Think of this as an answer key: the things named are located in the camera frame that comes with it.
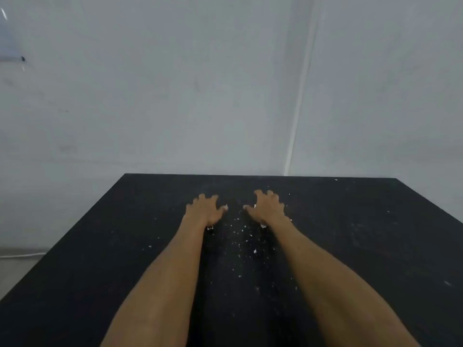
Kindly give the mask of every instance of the white wall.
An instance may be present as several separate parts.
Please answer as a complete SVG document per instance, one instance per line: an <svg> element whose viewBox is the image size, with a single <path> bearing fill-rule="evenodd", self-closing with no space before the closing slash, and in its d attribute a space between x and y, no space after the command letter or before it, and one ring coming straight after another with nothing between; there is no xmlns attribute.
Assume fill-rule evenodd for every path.
<svg viewBox="0 0 463 347"><path fill-rule="evenodd" d="M310 0L1 6L27 64L0 63L0 247L50 247L123 173L281 174Z"/></svg>
<svg viewBox="0 0 463 347"><path fill-rule="evenodd" d="M463 220L463 0L323 0L293 175L395 176Z"/></svg>

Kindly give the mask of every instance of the person's left hand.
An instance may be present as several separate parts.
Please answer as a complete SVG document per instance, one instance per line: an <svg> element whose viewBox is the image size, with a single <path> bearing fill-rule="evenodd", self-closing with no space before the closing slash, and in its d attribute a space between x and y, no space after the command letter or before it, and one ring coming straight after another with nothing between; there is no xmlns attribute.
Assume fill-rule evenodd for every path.
<svg viewBox="0 0 463 347"><path fill-rule="evenodd" d="M201 193L199 198L193 200L193 204L187 204L187 211L183 219L199 221L204 224L204 227L213 226L222 218L223 214L228 211L227 205L217 209L217 199L217 195L206 198L204 193Z"/></svg>

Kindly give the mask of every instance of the person's left arm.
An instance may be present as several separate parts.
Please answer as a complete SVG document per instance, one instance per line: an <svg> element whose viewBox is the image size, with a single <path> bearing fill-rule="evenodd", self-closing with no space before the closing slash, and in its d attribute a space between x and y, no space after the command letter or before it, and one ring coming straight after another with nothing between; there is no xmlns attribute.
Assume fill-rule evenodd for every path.
<svg viewBox="0 0 463 347"><path fill-rule="evenodd" d="M222 218L218 196L187 205L169 245L151 263L109 326L102 347L185 346L206 226Z"/></svg>

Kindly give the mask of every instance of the person's right arm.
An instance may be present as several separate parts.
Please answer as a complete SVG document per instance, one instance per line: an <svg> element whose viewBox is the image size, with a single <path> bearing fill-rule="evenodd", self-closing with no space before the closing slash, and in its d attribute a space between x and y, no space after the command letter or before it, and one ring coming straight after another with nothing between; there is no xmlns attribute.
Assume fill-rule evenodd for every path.
<svg viewBox="0 0 463 347"><path fill-rule="evenodd" d="M255 208L244 208L272 229L329 346L418 346L373 288L294 227L278 195L255 194Z"/></svg>

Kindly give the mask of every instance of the person's right hand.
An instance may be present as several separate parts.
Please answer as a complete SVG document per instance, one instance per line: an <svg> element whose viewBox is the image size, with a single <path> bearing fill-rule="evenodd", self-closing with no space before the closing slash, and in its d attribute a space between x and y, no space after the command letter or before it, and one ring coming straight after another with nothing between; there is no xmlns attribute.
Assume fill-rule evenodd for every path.
<svg viewBox="0 0 463 347"><path fill-rule="evenodd" d="M283 203L279 202L278 195L273 193L271 190L264 194L261 190L255 190L254 193L258 197L258 201L254 207L249 205L243 206L251 218L263 225L269 225L270 222L279 217L284 217Z"/></svg>

